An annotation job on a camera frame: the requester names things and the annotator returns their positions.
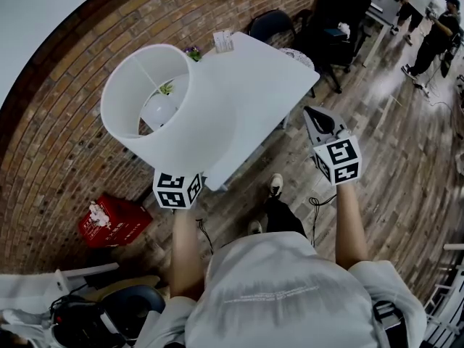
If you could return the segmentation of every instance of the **black shoe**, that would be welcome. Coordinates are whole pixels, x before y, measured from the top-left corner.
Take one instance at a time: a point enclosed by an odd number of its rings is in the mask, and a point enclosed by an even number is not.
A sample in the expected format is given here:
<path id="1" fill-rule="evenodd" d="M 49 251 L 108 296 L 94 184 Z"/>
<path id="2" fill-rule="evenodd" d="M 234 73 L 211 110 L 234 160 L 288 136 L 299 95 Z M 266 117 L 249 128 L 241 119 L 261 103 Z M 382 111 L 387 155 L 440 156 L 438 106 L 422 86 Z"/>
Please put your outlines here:
<path id="1" fill-rule="evenodd" d="M 408 76 L 409 78 L 412 78 L 413 81 L 416 81 L 418 79 L 417 76 L 414 76 L 412 73 L 411 73 L 411 66 L 409 65 L 404 65 L 401 67 L 402 71 L 406 74 L 406 76 Z"/>
<path id="2" fill-rule="evenodd" d="M 405 40 L 408 44 L 413 46 L 413 42 L 411 41 L 411 35 L 409 33 L 405 35 Z"/>

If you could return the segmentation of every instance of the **man in black shirt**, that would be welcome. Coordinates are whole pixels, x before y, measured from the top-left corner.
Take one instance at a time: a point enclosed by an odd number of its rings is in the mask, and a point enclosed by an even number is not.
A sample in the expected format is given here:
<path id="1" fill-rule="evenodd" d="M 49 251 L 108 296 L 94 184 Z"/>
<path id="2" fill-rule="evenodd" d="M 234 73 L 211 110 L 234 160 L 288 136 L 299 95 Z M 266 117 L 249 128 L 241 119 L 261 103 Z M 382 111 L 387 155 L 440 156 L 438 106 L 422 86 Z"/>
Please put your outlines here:
<path id="1" fill-rule="evenodd" d="M 401 67 L 403 72 L 413 80 L 427 71 L 437 54 L 443 53 L 450 46 L 453 36 L 459 33 L 459 0 L 447 0 L 447 11 L 438 19 L 430 16 L 434 23 L 430 33 L 423 39 L 413 67 Z"/>

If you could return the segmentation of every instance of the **black cable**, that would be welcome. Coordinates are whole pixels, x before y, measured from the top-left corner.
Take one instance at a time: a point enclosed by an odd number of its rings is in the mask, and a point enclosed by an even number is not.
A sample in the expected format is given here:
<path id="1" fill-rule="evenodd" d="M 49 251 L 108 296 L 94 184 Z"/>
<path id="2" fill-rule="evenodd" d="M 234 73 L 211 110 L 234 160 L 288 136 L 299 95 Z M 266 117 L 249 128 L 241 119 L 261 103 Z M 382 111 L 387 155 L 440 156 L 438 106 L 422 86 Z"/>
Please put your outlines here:
<path id="1" fill-rule="evenodd" d="M 336 194 L 334 194 L 330 199 L 325 200 L 324 202 L 320 203 L 318 199 L 315 197 L 310 197 L 310 204 L 314 206 L 314 222 L 312 223 L 312 238 L 311 238 L 311 245 L 315 247 L 315 233 L 316 233 L 316 220 L 318 219 L 319 214 L 319 207 L 327 205 L 330 201 L 335 199 Z"/>
<path id="2" fill-rule="evenodd" d="M 86 287 L 86 286 L 87 286 L 87 283 L 85 283 L 85 284 L 79 286 L 78 288 L 76 288 L 76 289 L 74 289 L 74 290 L 71 290 L 71 292 L 70 292 L 68 295 L 64 295 L 63 297 L 58 298 L 57 300 L 53 301 L 52 304 L 51 304 L 51 306 L 50 306 L 50 308 L 49 308 L 50 312 L 53 312 L 52 310 L 54 309 L 54 306 L 55 306 L 57 303 L 61 302 L 64 298 L 70 296 L 71 294 L 74 294 L 75 292 L 77 292 L 77 291 L 83 289 L 83 288 Z"/>
<path id="3" fill-rule="evenodd" d="M 199 226 L 199 228 L 200 228 L 200 231 L 203 232 L 203 234 L 206 236 L 208 242 L 210 243 L 210 251 L 211 251 L 211 255 L 213 255 L 215 252 L 214 252 L 214 250 L 212 249 L 212 242 L 211 242 L 211 239 L 210 239 L 210 237 L 208 236 L 208 233 L 206 232 L 206 230 L 204 229 L 204 226 L 203 226 L 203 218 L 196 219 L 196 221 L 198 222 L 198 226 Z"/>

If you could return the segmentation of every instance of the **black chair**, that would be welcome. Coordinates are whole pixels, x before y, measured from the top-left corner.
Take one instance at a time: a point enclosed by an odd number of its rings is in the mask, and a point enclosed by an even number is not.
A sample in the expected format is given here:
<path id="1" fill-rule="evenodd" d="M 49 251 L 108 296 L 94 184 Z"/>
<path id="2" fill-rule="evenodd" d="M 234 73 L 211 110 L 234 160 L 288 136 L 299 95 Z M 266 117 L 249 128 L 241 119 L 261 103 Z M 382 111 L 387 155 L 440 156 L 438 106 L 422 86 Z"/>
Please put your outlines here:
<path id="1" fill-rule="evenodd" d="M 292 43 L 295 43 L 299 37 L 295 31 L 291 18 L 285 12 L 278 9 L 270 10 L 255 17 L 248 25 L 246 31 L 249 36 L 262 42 L 266 42 L 276 33 L 284 33 L 288 31 L 291 31 L 291 34 L 293 35 Z M 316 95 L 313 88 L 311 88 L 311 92 L 312 97 L 315 98 Z"/>
<path id="2" fill-rule="evenodd" d="M 331 65 L 345 66 L 345 72 L 349 72 L 365 40 L 362 20 L 369 6 L 370 0 L 317 0 L 314 12 L 302 10 L 297 14 L 302 19 L 302 31 L 295 49 L 311 58 L 319 71 L 333 78 L 339 94 L 341 86 Z M 348 39 L 335 30 L 340 22 L 349 26 Z"/>

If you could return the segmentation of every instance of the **brick wall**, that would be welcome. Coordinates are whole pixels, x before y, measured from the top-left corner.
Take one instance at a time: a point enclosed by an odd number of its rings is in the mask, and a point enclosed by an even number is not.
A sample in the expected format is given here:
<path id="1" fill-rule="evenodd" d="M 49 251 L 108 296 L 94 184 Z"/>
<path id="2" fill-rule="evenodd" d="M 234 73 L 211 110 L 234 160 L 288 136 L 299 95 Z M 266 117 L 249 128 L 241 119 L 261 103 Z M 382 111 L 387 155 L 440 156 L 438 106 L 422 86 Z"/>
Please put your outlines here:
<path id="1" fill-rule="evenodd" d="M 83 266 L 76 230 L 103 191 L 136 199 L 152 169 L 105 131 L 99 100 L 109 74 L 141 46 L 212 47 L 212 33 L 243 30 L 312 0 L 88 0 L 43 43 L 0 111 L 0 273 Z M 283 44 L 287 37 L 276 42 Z"/>

